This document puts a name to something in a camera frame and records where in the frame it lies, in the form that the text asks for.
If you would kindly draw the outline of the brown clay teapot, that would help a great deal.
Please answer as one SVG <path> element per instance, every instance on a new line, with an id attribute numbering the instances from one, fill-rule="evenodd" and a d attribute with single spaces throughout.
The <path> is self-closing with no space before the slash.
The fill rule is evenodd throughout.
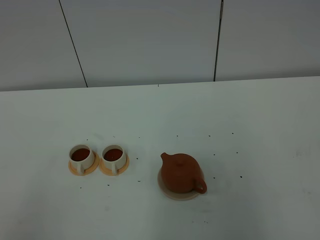
<path id="1" fill-rule="evenodd" d="M 162 167 L 160 175 L 164 185 L 172 192 L 185 194 L 195 191 L 199 194 L 207 192 L 207 184 L 203 178 L 198 162 L 185 153 L 160 155 Z"/>

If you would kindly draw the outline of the beige round teapot coaster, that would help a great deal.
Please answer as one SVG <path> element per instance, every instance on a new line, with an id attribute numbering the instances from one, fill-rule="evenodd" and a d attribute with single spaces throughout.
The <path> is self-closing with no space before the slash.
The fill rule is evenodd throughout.
<path id="1" fill-rule="evenodd" d="M 157 183 L 159 186 L 159 189 L 161 190 L 161 192 L 168 198 L 175 200 L 175 201 L 188 201 L 188 200 L 192 200 L 194 198 L 196 198 L 198 195 L 200 195 L 198 192 L 192 190 L 190 192 L 186 192 L 186 193 L 175 193 L 170 191 L 164 184 L 163 180 L 162 180 L 162 176 L 161 176 L 161 169 L 158 172 L 157 175 Z"/>

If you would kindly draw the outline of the right white teacup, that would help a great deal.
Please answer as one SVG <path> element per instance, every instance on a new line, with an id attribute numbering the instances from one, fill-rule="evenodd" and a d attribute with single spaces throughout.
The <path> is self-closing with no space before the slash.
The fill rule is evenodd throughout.
<path id="1" fill-rule="evenodd" d="M 109 145 L 102 151 L 101 158 L 105 167 L 116 174 L 117 170 L 122 168 L 126 163 L 126 153 L 120 145 Z"/>

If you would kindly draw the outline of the white teacup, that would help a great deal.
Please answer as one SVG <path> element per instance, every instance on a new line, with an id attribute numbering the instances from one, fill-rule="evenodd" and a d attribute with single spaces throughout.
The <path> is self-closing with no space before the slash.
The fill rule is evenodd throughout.
<path id="1" fill-rule="evenodd" d="M 69 163 L 77 175 L 83 176 L 94 162 L 95 155 L 92 149 L 85 144 L 78 144 L 69 151 Z"/>
<path id="2" fill-rule="evenodd" d="M 117 170 L 122 168 L 126 163 L 126 153 L 120 145 L 109 145 L 102 151 L 101 158 L 105 167 L 116 174 Z"/>

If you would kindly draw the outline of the right orange coaster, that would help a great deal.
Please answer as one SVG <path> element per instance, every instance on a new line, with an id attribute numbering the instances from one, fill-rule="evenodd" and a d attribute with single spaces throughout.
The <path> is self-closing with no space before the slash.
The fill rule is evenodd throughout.
<path id="1" fill-rule="evenodd" d="M 126 155 L 126 162 L 125 162 L 124 166 L 119 168 L 119 169 L 117 169 L 116 170 L 116 174 L 113 174 L 111 169 L 105 167 L 105 164 L 103 163 L 103 159 L 102 158 L 99 159 L 98 166 L 99 166 L 100 171 L 103 174 L 105 174 L 107 176 L 118 176 L 118 175 L 122 174 L 123 172 L 125 172 L 127 170 L 127 168 L 129 167 L 129 164 L 130 164 L 130 159 L 129 159 L 128 155 Z"/>

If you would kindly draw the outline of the orange coaster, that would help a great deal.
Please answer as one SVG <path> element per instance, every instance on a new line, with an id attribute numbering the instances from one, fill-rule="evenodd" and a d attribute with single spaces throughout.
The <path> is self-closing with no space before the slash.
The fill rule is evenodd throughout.
<path id="1" fill-rule="evenodd" d="M 105 174 L 107 176 L 118 176 L 118 175 L 122 174 L 123 172 L 125 172 L 127 170 L 127 168 L 129 167 L 129 164 L 130 164 L 130 159 L 129 159 L 128 155 L 126 155 L 126 162 L 125 162 L 124 166 L 119 168 L 119 169 L 117 169 L 116 170 L 116 174 L 113 174 L 111 169 L 105 167 L 105 164 L 103 163 L 103 159 L 102 158 L 99 159 L 98 166 L 99 166 L 100 171 L 103 174 Z"/>
<path id="2" fill-rule="evenodd" d="M 77 172 L 76 168 L 74 168 L 74 167 L 72 166 L 71 161 L 68 162 L 68 169 L 69 169 L 69 171 L 70 171 L 73 175 L 75 175 L 75 176 L 86 176 L 86 175 L 88 175 L 88 174 L 91 174 L 91 173 L 98 167 L 99 162 L 100 162 L 100 157 L 99 157 L 99 155 L 98 155 L 95 151 L 93 151 L 93 155 L 94 155 L 94 162 L 93 162 L 93 164 L 92 164 L 89 168 L 85 169 L 83 174 L 79 174 L 79 173 Z"/>

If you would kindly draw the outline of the left white teacup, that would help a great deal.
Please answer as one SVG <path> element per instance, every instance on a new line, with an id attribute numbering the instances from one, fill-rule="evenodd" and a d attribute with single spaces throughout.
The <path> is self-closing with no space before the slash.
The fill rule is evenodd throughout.
<path id="1" fill-rule="evenodd" d="M 78 144 L 69 151 L 69 163 L 77 175 L 83 176 L 94 162 L 95 155 L 92 149 L 85 144 Z"/>

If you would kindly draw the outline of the left orange coaster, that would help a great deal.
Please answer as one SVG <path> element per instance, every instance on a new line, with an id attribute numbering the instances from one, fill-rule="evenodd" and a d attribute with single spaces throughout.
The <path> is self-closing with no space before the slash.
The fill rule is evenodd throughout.
<path id="1" fill-rule="evenodd" d="M 71 161 L 68 162 L 68 169 L 69 169 L 69 171 L 70 171 L 73 175 L 75 175 L 75 176 L 86 176 L 86 175 L 88 175 L 88 174 L 91 174 L 91 173 L 98 167 L 99 162 L 100 162 L 100 157 L 99 157 L 99 155 L 98 155 L 95 151 L 93 151 L 93 155 L 94 155 L 94 162 L 93 162 L 93 164 L 92 164 L 89 168 L 85 169 L 83 174 L 79 174 L 79 173 L 77 172 L 76 168 L 74 168 L 74 167 L 72 166 Z"/>

